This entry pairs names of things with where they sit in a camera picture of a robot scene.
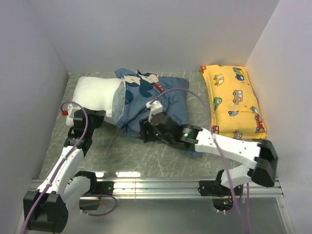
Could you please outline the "white pillow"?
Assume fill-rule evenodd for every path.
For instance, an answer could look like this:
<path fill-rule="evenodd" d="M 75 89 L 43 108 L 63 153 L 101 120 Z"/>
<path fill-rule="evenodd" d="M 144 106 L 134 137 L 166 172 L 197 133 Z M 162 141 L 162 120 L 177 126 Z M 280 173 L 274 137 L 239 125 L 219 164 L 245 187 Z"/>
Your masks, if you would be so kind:
<path fill-rule="evenodd" d="M 72 101 L 88 110 L 105 111 L 104 121 L 116 125 L 124 114 L 125 91 L 120 78 L 80 77 Z"/>

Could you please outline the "blue cartoon mouse pillowcase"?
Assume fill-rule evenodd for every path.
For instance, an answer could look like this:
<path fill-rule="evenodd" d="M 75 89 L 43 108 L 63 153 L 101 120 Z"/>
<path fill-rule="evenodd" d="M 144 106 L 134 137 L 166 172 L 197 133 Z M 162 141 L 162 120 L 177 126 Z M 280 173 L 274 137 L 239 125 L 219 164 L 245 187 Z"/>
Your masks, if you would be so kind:
<path fill-rule="evenodd" d="M 162 141 L 194 156 L 198 130 L 189 125 L 186 95 L 189 81 L 119 68 L 120 85 L 113 98 L 114 124 L 145 143 Z"/>

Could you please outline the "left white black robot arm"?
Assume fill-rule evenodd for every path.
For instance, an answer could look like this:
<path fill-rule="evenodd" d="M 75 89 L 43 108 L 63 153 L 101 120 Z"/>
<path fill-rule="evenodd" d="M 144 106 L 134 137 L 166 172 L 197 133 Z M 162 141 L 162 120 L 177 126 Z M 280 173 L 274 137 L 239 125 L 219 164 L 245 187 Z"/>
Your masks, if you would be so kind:
<path fill-rule="evenodd" d="M 80 109 L 74 112 L 74 125 L 69 129 L 60 157 L 47 178 L 35 191 L 27 191 L 23 198 L 24 225 L 28 230 L 61 233 L 67 223 L 69 210 L 86 194 L 98 191 L 96 175 L 76 172 L 91 144 L 94 130 L 99 128 L 105 111 Z"/>

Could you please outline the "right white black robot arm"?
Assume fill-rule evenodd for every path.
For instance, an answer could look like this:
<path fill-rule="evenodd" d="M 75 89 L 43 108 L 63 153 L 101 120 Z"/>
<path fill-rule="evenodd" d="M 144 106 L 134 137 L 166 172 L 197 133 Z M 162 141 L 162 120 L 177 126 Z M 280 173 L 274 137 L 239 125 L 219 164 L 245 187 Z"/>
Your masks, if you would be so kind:
<path fill-rule="evenodd" d="M 263 187 L 273 187 L 278 155 L 269 140 L 248 142 L 211 133 L 190 124 L 180 125 L 166 113 L 160 112 L 140 122 L 139 137 L 145 143 L 163 141 L 175 148 L 223 156 L 240 163 L 228 171 L 218 172 L 210 195 L 224 196 L 232 188 L 253 182 Z"/>

